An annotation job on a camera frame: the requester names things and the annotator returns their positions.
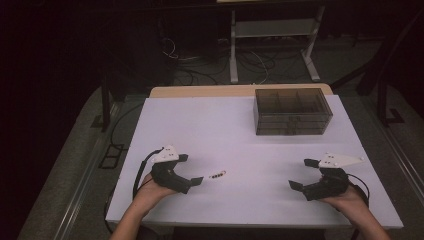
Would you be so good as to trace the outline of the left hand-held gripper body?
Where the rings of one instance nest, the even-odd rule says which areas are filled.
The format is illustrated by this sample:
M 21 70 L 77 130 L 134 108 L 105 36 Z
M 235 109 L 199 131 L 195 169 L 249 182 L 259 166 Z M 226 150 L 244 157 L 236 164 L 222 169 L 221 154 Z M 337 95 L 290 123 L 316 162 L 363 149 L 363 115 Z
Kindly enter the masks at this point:
M 183 178 L 174 171 L 175 166 L 181 163 L 179 155 L 174 146 L 167 145 L 154 156 L 151 176 L 157 184 L 176 191 L 177 181 Z

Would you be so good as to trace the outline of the person's left hand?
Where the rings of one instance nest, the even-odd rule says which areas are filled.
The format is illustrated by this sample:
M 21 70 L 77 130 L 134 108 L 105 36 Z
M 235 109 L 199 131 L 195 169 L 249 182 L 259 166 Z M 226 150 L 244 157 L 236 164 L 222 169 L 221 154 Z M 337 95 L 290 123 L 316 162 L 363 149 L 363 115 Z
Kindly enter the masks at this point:
M 147 174 L 142 181 L 140 189 L 133 200 L 137 209 L 150 210 L 154 208 L 162 199 L 175 194 L 174 190 L 157 184 L 150 174 Z

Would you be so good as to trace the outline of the white metal stand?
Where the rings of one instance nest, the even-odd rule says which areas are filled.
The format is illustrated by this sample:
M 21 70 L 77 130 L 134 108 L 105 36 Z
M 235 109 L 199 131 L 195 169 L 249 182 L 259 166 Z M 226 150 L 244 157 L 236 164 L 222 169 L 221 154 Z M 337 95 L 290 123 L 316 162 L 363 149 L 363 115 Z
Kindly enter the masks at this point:
M 319 82 L 320 76 L 314 66 L 311 54 L 318 37 L 324 6 L 319 6 L 314 18 L 288 19 L 288 20 L 258 20 L 238 21 L 236 11 L 231 12 L 230 29 L 230 83 L 237 84 L 238 65 L 236 58 L 236 40 L 255 37 L 293 37 L 308 36 L 308 44 L 301 51 L 301 57 L 313 82 Z

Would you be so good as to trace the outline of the white table board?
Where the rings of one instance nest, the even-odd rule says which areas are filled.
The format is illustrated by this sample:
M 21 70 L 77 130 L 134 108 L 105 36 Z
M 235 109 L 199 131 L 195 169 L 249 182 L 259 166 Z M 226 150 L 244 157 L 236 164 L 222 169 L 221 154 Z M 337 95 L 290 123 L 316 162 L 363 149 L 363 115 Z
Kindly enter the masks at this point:
M 251 97 L 149 98 L 144 103 L 107 220 L 118 222 L 132 201 L 137 175 L 150 172 L 147 155 L 171 144 L 188 160 L 178 175 L 203 177 L 187 194 L 162 200 L 144 221 L 152 225 L 335 228 L 348 220 L 332 207 L 308 201 L 289 180 L 311 184 L 318 170 L 306 158 L 326 153 L 364 159 L 346 167 L 370 189 L 370 209 L 386 228 L 403 223 L 377 176 L 340 99 L 327 102 L 333 117 L 322 135 L 259 136 Z

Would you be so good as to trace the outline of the black stand leg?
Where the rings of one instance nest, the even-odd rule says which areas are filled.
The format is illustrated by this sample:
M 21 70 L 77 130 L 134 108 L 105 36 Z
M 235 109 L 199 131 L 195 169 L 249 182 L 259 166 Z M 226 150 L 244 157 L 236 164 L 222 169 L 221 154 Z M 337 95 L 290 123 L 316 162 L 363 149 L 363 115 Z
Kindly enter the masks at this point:
M 126 96 L 126 87 L 114 75 L 104 75 L 100 86 L 102 114 L 92 123 L 95 128 L 105 132 L 111 123 L 111 105 L 113 102 L 122 102 Z
M 396 109 L 387 108 L 387 83 L 382 80 L 377 84 L 377 116 L 385 127 L 404 122 Z

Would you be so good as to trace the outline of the person's right hand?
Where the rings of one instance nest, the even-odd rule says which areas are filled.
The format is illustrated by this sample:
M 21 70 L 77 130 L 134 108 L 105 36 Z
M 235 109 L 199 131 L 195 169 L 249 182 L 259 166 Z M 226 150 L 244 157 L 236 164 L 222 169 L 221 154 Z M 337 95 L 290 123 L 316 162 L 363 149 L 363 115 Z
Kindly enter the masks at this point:
M 342 213 L 367 207 L 361 194 L 352 186 L 349 186 L 345 193 L 323 198 L 321 202 L 329 204 Z

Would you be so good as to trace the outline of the smoky transparent drawer box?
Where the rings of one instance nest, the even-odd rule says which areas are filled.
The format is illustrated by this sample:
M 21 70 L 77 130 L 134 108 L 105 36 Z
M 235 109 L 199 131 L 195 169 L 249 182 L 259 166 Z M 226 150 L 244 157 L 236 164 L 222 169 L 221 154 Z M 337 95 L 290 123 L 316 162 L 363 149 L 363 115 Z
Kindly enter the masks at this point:
M 328 126 L 333 113 L 319 88 L 256 89 L 255 128 L 261 126 Z

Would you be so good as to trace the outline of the wooden table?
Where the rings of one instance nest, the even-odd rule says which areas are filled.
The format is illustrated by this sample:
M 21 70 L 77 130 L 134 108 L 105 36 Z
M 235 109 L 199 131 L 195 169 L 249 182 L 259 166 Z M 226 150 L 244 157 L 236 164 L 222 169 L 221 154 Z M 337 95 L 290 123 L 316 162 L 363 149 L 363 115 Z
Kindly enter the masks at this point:
M 168 86 L 155 87 L 150 98 L 188 98 L 188 97 L 244 97 L 254 96 L 256 89 L 308 89 L 319 88 L 325 95 L 332 95 L 329 85 L 312 84 L 265 84 L 265 85 L 213 85 L 213 86 Z

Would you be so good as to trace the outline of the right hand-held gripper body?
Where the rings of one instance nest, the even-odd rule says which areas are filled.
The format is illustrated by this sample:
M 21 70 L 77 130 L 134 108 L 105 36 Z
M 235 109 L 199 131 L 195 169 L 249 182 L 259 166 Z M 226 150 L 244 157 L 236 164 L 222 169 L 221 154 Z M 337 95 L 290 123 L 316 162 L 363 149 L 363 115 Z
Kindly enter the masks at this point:
M 322 177 L 315 184 L 315 199 L 338 196 L 345 193 L 350 181 L 344 167 L 363 163 L 361 157 L 353 157 L 343 154 L 326 153 L 320 160 L 318 169 Z

